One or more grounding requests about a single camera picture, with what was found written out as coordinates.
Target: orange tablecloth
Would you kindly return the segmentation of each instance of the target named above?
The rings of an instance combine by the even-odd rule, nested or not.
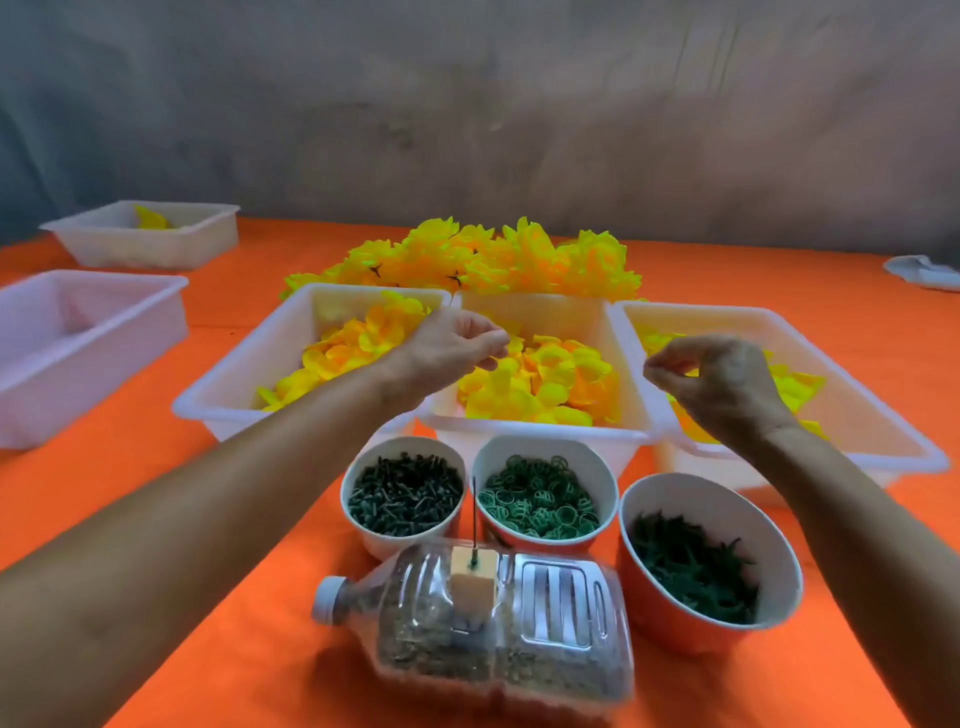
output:
[[[282,279],[320,272],[367,238],[406,230],[241,220],[240,246],[188,274],[189,337],[42,448],[0,451],[0,566],[146,480],[211,448],[173,398],[279,303]],[[652,301],[765,306],[960,459],[960,295],[912,287],[882,258],[696,244],[629,243]],[[49,238],[0,250],[0,285],[76,267]],[[638,454],[621,486],[651,470]],[[960,546],[960,475],[903,480],[901,503]],[[809,557],[792,517],[773,514],[801,554],[806,594],[783,627],[724,658],[687,660],[634,635],[636,700],[620,726],[906,725]],[[594,547],[612,559],[613,529]],[[126,726],[429,726],[495,724],[422,702],[384,705],[349,634],[309,611],[330,573],[372,565],[331,487],[290,535],[210,615],[111,722]]]

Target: white bottle cap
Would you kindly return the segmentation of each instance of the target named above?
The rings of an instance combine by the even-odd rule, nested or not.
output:
[[[337,594],[347,581],[345,576],[327,576],[313,595],[314,621],[320,624],[333,624],[333,606],[337,603]]]

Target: plastic bottle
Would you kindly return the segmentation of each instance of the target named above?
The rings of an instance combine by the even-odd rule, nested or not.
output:
[[[465,619],[447,589],[454,546],[469,543],[408,546],[357,583],[328,576],[314,619],[352,629],[376,672],[405,691],[539,717],[553,709],[558,719],[608,717],[633,696],[630,631],[612,570],[496,548],[494,607],[488,619]]]

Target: gray wall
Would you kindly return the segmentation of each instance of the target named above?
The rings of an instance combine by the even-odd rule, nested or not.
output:
[[[0,228],[118,198],[922,252],[960,231],[937,0],[5,0]]]

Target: white plastic tray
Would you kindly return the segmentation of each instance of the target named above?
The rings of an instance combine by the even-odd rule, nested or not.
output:
[[[541,293],[509,293],[483,296],[465,291],[457,294],[453,305],[488,314],[497,321],[512,321],[522,327],[520,334],[576,339],[595,347],[620,374],[619,427],[579,427],[543,425],[505,420],[473,420],[464,417],[457,401],[457,387],[451,385],[427,400],[417,417],[437,431],[437,437],[464,456],[468,468],[476,453],[494,435],[578,440],[596,450],[619,477],[641,445],[659,439],[655,421],[648,416],[640,392],[652,384],[636,380],[629,356],[615,335],[610,319],[611,305],[602,299],[582,299]]]
[[[185,420],[203,421],[221,441],[269,417],[269,412],[260,410],[264,402],[256,388],[273,388],[279,379],[299,369],[306,347],[319,341],[329,328],[352,318],[363,319],[368,308],[385,303],[383,291],[388,290],[434,309],[450,303],[450,294],[443,290],[334,283],[305,285],[177,397],[174,414]],[[376,440],[383,435],[412,432],[413,412],[408,412],[381,427]]]
[[[0,448],[43,444],[184,338],[186,284],[51,271],[0,289]]]
[[[175,230],[138,230],[133,205],[159,212]],[[199,268],[237,244],[236,205],[121,200],[40,226],[81,265],[95,268]]]
[[[771,310],[645,302],[620,302],[612,309],[624,347],[634,352],[630,358],[635,378],[643,377],[646,359],[635,324],[665,333],[736,334],[773,352],[776,363],[827,378],[799,414],[819,422],[830,441],[880,485],[885,487],[906,473],[939,473],[949,467],[940,449]],[[663,392],[648,387],[642,396],[665,436],[657,446],[662,470],[701,475],[734,490],[767,485],[730,449],[687,437]]]

